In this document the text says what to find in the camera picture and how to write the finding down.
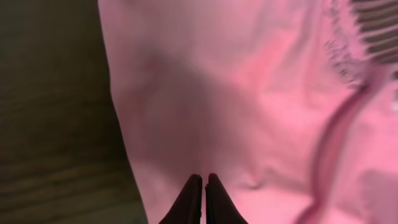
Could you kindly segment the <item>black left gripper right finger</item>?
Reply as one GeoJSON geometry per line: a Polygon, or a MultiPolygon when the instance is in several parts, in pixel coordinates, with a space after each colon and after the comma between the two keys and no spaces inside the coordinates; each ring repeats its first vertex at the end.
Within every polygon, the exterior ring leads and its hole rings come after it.
{"type": "Polygon", "coordinates": [[[207,224],[248,224],[216,174],[211,173],[208,176],[205,193],[207,224]]]}

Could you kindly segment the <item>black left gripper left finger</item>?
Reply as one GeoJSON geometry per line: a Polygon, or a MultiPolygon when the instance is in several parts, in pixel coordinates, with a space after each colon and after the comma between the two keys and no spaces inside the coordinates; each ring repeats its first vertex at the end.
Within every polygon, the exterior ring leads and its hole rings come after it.
{"type": "Polygon", "coordinates": [[[192,174],[159,224],[200,224],[202,178],[192,174]]]}

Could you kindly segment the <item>pink printed t-shirt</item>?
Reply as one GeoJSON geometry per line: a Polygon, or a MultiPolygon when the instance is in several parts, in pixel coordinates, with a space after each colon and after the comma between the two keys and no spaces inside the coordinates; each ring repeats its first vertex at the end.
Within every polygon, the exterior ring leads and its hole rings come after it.
{"type": "Polygon", "coordinates": [[[225,220],[397,222],[397,2],[99,0],[147,221],[192,174],[225,220]]]}

